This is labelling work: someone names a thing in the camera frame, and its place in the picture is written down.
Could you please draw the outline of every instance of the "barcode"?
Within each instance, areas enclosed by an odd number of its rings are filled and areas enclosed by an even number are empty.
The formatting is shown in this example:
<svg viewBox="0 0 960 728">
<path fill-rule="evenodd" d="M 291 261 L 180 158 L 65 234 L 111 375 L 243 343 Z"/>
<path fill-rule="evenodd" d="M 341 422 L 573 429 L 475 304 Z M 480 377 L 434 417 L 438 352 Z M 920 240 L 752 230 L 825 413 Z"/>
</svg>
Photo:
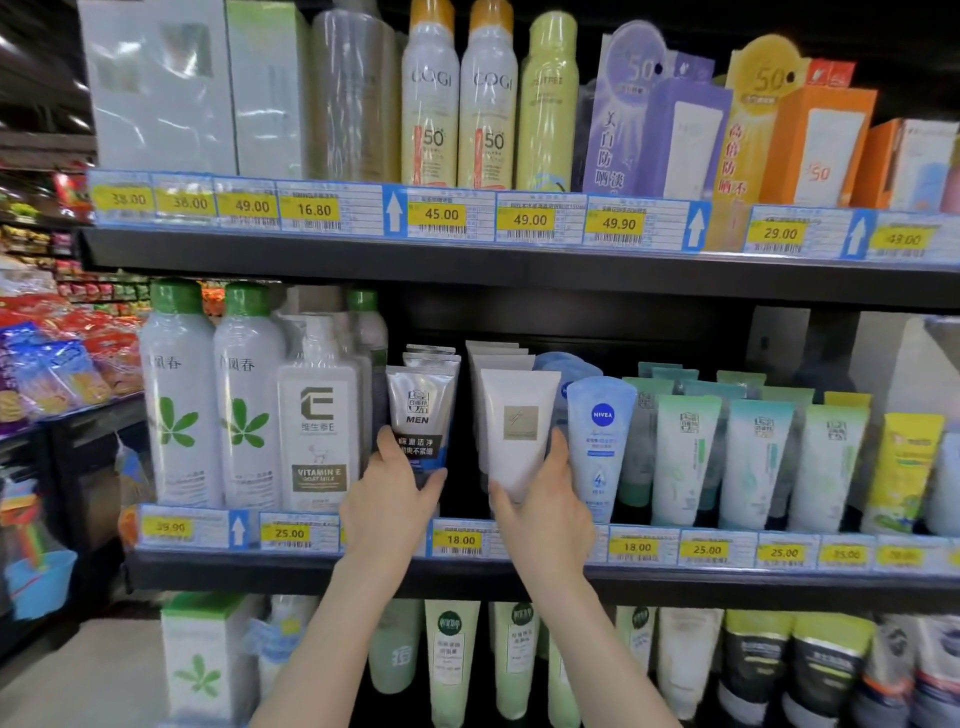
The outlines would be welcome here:
<svg viewBox="0 0 960 728">
<path fill-rule="evenodd" d="M 754 243 L 752 253 L 799 253 L 800 243 Z"/>
<path fill-rule="evenodd" d="M 876 251 L 877 257 L 924 257 L 926 251 L 911 251 L 911 250 L 902 250 L 902 251 L 888 251 L 888 250 L 878 250 Z"/>
<path fill-rule="evenodd" d="M 456 546 L 441 546 L 433 550 L 440 556 L 483 556 L 483 548 L 459 548 Z"/>
<path fill-rule="evenodd" d="M 241 228 L 271 228 L 275 230 L 280 227 L 279 220 L 275 217 L 240 217 L 230 215 L 221 219 Z"/>
</svg>

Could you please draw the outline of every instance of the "facial cleanser tube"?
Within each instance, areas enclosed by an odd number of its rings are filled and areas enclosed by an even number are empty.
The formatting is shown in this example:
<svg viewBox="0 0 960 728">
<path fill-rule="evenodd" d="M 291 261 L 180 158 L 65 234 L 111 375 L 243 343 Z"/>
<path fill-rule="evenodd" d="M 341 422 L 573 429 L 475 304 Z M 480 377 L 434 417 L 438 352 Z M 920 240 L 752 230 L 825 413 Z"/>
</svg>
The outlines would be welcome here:
<svg viewBox="0 0 960 728">
<path fill-rule="evenodd" d="M 636 389 L 612 376 L 589 376 L 571 382 L 566 399 L 573 488 L 594 523 L 609 523 Z"/>
<path fill-rule="evenodd" d="M 480 380 L 490 478 L 503 486 L 514 503 L 522 503 L 546 453 L 560 372 L 482 369 Z"/>
</svg>

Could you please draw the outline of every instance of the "green leaf logo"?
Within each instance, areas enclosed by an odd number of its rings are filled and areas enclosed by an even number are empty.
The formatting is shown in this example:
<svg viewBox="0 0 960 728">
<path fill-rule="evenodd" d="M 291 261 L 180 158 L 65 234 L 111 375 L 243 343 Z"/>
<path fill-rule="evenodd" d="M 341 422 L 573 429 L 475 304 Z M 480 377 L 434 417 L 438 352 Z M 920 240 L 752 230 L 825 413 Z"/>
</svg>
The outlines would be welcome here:
<svg viewBox="0 0 960 728">
<path fill-rule="evenodd" d="M 256 432 L 270 420 L 270 413 L 263 412 L 248 423 L 247 403 L 239 397 L 230 403 L 230 409 L 233 414 L 232 422 L 220 418 L 220 427 L 230 431 L 230 444 L 236 447 L 242 445 L 243 441 L 246 440 L 255 448 L 262 448 L 264 446 L 263 438 L 251 433 Z"/>
<path fill-rule="evenodd" d="M 189 683 L 193 692 L 203 691 L 208 697 L 219 695 L 216 683 L 221 677 L 220 670 L 212 669 L 207 672 L 203 655 L 194 655 L 192 663 L 193 671 L 179 669 L 174 672 L 174 677 Z"/>
<path fill-rule="evenodd" d="M 173 440 L 178 445 L 185 448 L 192 448 L 196 444 L 190 435 L 184 434 L 184 430 L 189 429 L 200 419 L 200 413 L 187 412 L 179 420 L 174 411 L 174 401 L 169 397 L 160 398 L 160 423 L 157 428 L 160 433 L 160 444 L 167 445 Z"/>
</svg>

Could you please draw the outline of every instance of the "hand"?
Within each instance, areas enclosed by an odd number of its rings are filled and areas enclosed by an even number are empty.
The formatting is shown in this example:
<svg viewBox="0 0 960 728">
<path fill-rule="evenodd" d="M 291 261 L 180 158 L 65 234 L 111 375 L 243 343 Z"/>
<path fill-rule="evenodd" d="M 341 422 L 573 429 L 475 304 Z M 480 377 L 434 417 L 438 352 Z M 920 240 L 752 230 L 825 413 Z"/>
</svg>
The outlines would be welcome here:
<svg viewBox="0 0 960 728">
<path fill-rule="evenodd" d="M 552 436 L 550 454 L 522 505 L 514 505 L 499 483 L 490 483 L 500 536 L 535 600 L 541 590 L 563 590 L 583 576 L 596 538 L 590 512 L 573 492 L 566 439 L 556 427 Z"/>
<path fill-rule="evenodd" d="M 344 561 L 365 578 L 381 579 L 392 596 L 433 517 L 446 468 L 432 473 L 418 491 L 410 462 L 388 426 L 380 428 L 376 444 L 379 452 L 371 456 L 367 471 L 340 504 Z"/>
</svg>

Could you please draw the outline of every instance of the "store shelf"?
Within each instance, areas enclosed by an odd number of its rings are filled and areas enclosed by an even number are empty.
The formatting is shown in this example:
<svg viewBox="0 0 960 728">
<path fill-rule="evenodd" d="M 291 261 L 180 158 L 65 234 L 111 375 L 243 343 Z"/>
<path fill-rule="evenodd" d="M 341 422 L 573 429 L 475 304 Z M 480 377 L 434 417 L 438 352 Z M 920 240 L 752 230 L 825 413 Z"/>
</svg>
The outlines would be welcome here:
<svg viewBox="0 0 960 728">
<path fill-rule="evenodd" d="M 960 271 L 745 255 L 603 255 L 302 235 L 89 228 L 85 263 L 152 274 L 397 280 L 960 311 Z"/>
<path fill-rule="evenodd" d="M 127 555 L 134 589 L 321 595 L 335 558 L 138 550 Z M 587 567 L 608 604 L 889 613 L 960 613 L 960 578 L 759 570 Z M 509 601 L 529 598 L 508 563 L 415 559 L 397 596 Z"/>
</svg>

